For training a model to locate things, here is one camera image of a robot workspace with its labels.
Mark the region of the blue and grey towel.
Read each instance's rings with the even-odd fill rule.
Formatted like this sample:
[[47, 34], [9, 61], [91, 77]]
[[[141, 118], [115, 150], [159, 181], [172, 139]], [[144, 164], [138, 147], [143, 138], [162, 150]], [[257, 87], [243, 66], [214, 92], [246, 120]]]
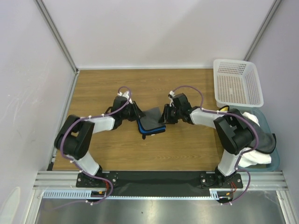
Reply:
[[158, 107], [154, 107], [147, 111], [143, 111], [144, 116], [137, 120], [138, 131], [145, 140], [147, 136], [164, 133], [166, 125], [159, 123], [162, 117], [161, 111]]

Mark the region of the dark grey towel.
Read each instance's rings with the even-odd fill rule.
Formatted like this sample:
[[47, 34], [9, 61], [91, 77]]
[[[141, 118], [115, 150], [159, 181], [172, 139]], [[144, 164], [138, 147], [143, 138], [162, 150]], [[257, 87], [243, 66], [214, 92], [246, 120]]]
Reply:
[[255, 148], [255, 150], [262, 154], [273, 153], [277, 143], [275, 134], [271, 132], [267, 125], [254, 125], [254, 129], [259, 139], [258, 146]]

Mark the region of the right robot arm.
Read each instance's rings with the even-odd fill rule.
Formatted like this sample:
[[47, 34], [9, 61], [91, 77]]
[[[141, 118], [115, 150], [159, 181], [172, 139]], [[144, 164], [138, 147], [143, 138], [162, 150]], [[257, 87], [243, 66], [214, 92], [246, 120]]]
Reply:
[[191, 125], [214, 128], [224, 148], [220, 163], [215, 168], [214, 181], [219, 187], [227, 187], [236, 174], [239, 158], [244, 148], [250, 146], [257, 131], [238, 110], [228, 112], [212, 111], [200, 106], [192, 107], [185, 94], [168, 95], [170, 103], [164, 105], [159, 123], [176, 124], [179, 120]]

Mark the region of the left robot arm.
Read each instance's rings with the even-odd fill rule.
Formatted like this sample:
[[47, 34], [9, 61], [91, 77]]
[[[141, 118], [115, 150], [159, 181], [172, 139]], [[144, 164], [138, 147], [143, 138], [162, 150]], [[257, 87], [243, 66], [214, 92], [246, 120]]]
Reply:
[[63, 157], [74, 162], [87, 176], [86, 181], [93, 187], [103, 181], [102, 167], [89, 153], [92, 135], [103, 131], [117, 129], [123, 120], [136, 121], [144, 117], [144, 112], [135, 101], [124, 96], [117, 96], [113, 105], [108, 107], [103, 115], [91, 118], [70, 115], [58, 132], [54, 147]]

